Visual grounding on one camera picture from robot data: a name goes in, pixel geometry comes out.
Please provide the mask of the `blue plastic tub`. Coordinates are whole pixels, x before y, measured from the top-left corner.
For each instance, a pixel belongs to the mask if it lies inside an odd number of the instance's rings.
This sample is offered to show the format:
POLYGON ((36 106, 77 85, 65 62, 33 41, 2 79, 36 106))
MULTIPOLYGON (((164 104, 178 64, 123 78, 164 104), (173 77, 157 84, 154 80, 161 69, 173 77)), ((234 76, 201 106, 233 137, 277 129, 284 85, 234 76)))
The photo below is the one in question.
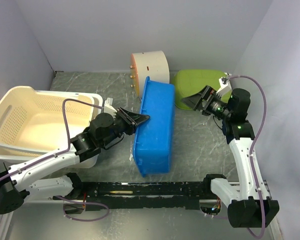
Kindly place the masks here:
POLYGON ((149 119, 136 130, 133 159, 142 177, 171 169, 175 120, 175 87, 146 77, 139 113, 149 119))

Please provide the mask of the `green plastic tub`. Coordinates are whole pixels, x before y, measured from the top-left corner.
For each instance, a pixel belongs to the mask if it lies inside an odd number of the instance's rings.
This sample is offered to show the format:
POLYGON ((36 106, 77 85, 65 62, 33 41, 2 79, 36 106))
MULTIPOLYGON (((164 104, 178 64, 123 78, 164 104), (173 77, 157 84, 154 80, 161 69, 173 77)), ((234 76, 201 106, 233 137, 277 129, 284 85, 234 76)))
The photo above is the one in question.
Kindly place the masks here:
POLYGON ((226 74, 213 69, 183 69, 170 79, 175 89, 175 106, 181 110, 191 110, 181 102, 182 98, 198 93, 206 85, 216 91, 221 87, 219 79, 226 74))

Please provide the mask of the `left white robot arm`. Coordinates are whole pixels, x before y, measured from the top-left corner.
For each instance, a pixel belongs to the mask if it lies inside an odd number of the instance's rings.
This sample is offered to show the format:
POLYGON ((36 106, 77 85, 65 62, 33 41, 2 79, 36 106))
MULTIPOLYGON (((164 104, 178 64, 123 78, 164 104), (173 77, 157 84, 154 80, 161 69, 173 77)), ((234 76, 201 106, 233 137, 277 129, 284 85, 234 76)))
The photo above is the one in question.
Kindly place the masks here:
POLYGON ((25 202, 35 181, 60 169, 79 164, 111 148, 110 143, 122 135, 133 135, 137 127, 150 119, 118 108, 115 115, 101 113, 89 126, 69 140, 65 150, 50 152, 33 160, 7 167, 0 163, 0 215, 10 213, 25 202))

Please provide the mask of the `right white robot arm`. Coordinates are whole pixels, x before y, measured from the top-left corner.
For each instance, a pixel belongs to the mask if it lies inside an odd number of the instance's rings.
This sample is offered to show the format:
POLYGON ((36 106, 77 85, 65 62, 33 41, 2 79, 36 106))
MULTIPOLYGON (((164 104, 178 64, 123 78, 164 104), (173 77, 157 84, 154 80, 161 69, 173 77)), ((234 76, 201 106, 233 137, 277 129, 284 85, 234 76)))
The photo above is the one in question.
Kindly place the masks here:
POLYGON ((181 102, 202 115, 212 115, 222 121, 222 132, 234 156, 239 189, 221 175, 208 174, 202 193, 208 199, 217 196, 227 207, 229 223, 234 228, 266 228, 279 212, 265 187, 259 169, 252 125, 246 119, 251 103, 250 93, 242 88, 232 90, 228 102, 217 91, 205 86, 200 92, 181 99, 181 102))

